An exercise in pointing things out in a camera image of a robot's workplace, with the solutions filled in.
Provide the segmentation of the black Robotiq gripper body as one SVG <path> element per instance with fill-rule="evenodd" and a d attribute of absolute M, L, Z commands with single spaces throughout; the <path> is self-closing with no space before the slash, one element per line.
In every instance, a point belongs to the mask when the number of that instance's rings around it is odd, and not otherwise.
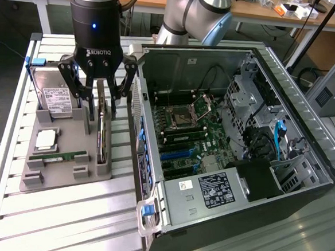
<path fill-rule="evenodd" d="M 85 74 L 108 78 L 123 59 L 120 43 L 120 3 L 71 0 L 75 62 Z"/>

